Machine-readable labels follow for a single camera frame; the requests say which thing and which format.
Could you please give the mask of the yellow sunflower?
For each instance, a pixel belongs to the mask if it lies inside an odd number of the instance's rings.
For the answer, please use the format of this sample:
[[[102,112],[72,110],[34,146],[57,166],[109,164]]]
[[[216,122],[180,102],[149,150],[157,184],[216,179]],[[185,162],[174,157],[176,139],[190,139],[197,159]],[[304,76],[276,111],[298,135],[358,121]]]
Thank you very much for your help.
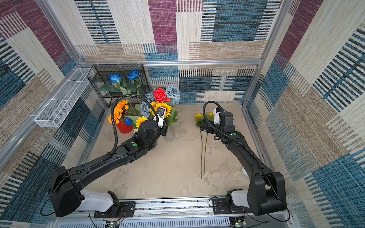
[[[171,115],[172,107],[167,103],[151,103],[152,107],[154,108],[155,112],[160,115],[164,116],[164,118]]]
[[[201,137],[201,161],[200,161],[200,176],[202,179],[202,160],[203,160],[203,138],[202,138],[202,131],[201,131],[201,122],[204,120],[203,114],[196,114],[194,116],[195,125],[199,128],[199,133]]]

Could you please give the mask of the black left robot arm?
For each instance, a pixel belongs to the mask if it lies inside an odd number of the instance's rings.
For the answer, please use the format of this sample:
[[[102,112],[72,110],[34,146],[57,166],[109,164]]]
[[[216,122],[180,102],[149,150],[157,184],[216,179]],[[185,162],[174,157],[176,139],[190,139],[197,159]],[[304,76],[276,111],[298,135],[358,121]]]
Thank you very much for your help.
[[[109,216],[120,214],[122,207],[118,197],[111,191],[88,192],[84,188],[110,171],[141,158],[156,147],[160,136],[166,135],[167,124],[162,126],[154,120],[146,120],[132,138],[109,153],[85,164],[54,170],[48,184],[49,200],[56,217],[64,217],[75,211],[97,211]]]

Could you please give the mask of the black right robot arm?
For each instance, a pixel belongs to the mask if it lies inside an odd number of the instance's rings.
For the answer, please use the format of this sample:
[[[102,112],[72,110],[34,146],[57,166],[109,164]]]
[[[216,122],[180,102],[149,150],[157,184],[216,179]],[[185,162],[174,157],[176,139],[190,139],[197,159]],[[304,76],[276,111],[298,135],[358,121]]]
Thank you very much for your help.
[[[235,155],[250,179],[248,190],[227,191],[227,211],[240,213],[248,210],[255,216],[267,215],[287,209],[285,180],[280,172],[273,172],[248,146],[245,137],[235,130],[233,114],[220,113],[220,122],[208,119],[200,123],[200,129],[215,135]]]

